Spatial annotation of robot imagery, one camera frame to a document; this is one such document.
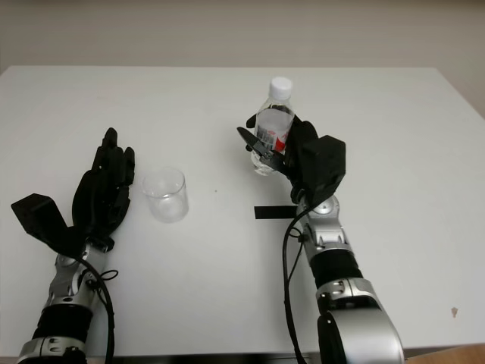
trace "white table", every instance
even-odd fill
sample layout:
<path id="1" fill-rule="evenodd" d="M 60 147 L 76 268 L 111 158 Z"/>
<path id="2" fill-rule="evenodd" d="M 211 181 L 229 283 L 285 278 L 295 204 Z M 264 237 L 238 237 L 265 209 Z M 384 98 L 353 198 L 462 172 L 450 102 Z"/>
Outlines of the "white table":
<path id="1" fill-rule="evenodd" d="M 294 81 L 301 118 L 347 142 L 341 222 L 404 347 L 485 341 L 485 123 L 436 70 L 11 67 L 0 77 L 0 356 L 31 338 L 55 272 L 55 254 L 10 204 L 48 195 L 70 224 L 109 127 L 136 151 L 132 203 L 108 256 L 120 270 L 108 284 L 115 354 L 292 350 L 288 221 L 253 214 L 289 204 L 289 182 L 254 173 L 236 132 L 278 74 Z M 140 188 L 164 165 L 186 174 L 190 211 L 176 224 L 152 218 Z M 292 297 L 304 351 L 318 350 L 314 293 L 302 259 Z M 105 338 L 99 307 L 90 355 L 104 354 Z"/>

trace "wire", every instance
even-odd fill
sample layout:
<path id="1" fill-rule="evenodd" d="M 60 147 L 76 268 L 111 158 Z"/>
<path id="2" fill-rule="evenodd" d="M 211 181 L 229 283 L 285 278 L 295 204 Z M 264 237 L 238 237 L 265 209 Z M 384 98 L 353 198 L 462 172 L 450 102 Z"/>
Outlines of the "wire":
<path id="1" fill-rule="evenodd" d="M 98 296 L 103 305 L 106 308 L 106 313 L 108 314 L 108 345 L 106 346 L 106 357 L 105 357 L 105 364 L 111 364 L 113 362 L 113 356 L 114 356 L 114 311 L 113 311 L 113 303 L 111 301 L 111 297 L 108 292 L 108 288 L 106 287 L 105 281 L 109 281 L 117 276 L 117 271 L 111 270 L 111 271 L 106 271 L 102 275 L 96 271 L 96 269 L 91 265 L 91 263 L 87 262 L 86 260 L 82 258 L 75 258 L 77 262 L 80 264 L 84 265 L 89 273 L 94 275 L 94 278 L 96 278 L 96 283 L 99 286 L 99 289 L 103 292 L 103 295 L 105 296 L 106 300 L 103 300 L 101 298 L 101 295 L 99 294 L 98 291 Z M 116 274 L 113 277 L 109 278 L 103 278 L 102 276 L 105 275 L 106 273 L 113 273 L 116 272 Z"/>
<path id="2" fill-rule="evenodd" d="M 297 227 L 292 227 L 291 230 L 296 230 L 298 232 L 298 235 L 290 234 L 291 237 L 301 237 L 302 236 L 302 232 Z"/>
<path id="3" fill-rule="evenodd" d="M 298 254 L 296 254 L 295 262 L 293 263 L 293 268 L 291 268 L 291 272 L 289 273 L 288 284 L 291 282 L 291 277 L 293 276 L 293 272 L 295 271 L 296 265 L 298 264 L 298 260 L 300 259 L 302 250 L 303 250 L 303 243 L 300 243 L 300 249 L 298 249 Z"/>
<path id="4" fill-rule="evenodd" d="M 293 321 L 293 313 L 291 311 L 291 300 L 289 298 L 289 276 L 288 276 L 288 262 L 286 258 L 286 251 L 288 247 L 288 238 L 291 234 L 291 230 L 295 227 L 295 224 L 311 210 L 315 209 L 318 205 L 311 206 L 300 212 L 288 225 L 286 229 L 285 236 L 283 238 L 283 284 L 284 284 L 284 296 L 285 296 L 285 314 L 286 314 L 286 325 L 288 326 L 289 337 L 293 343 L 293 348 L 295 350 L 296 362 L 298 364 L 306 364 L 305 359 L 303 359 L 302 352 L 298 345 L 298 338 L 296 337 L 295 322 Z"/>

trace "water bottle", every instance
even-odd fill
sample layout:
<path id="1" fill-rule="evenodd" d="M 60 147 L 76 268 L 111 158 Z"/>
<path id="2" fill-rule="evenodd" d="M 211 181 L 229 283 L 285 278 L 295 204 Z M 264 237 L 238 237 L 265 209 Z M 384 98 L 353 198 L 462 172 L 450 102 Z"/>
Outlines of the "water bottle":
<path id="1" fill-rule="evenodd" d="M 270 83 L 269 98 L 256 114 L 255 135 L 269 150 L 283 152 L 295 113 L 289 103 L 293 84 L 285 77 L 275 77 Z M 263 176 L 274 172 L 273 168 L 259 161 L 256 152 L 251 153 L 255 171 Z"/>

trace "white bottle cap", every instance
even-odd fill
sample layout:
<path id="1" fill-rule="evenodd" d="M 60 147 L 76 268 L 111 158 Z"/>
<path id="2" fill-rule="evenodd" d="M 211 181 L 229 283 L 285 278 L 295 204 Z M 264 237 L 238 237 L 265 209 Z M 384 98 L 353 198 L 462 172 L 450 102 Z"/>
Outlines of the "white bottle cap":
<path id="1" fill-rule="evenodd" d="M 286 77 L 275 77 L 270 83 L 270 97 L 276 100 L 285 101 L 291 96 L 293 82 Z"/>

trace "transparent cup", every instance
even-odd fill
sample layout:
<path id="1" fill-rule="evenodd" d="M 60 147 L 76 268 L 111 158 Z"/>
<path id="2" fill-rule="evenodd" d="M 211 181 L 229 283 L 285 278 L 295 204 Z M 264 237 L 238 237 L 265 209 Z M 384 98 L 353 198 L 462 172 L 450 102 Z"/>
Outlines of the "transparent cup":
<path id="1" fill-rule="evenodd" d="M 162 222 L 182 220 L 189 211 L 183 173 L 172 167 L 150 172 L 143 179 L 145 194 L 153 216 Z"/>

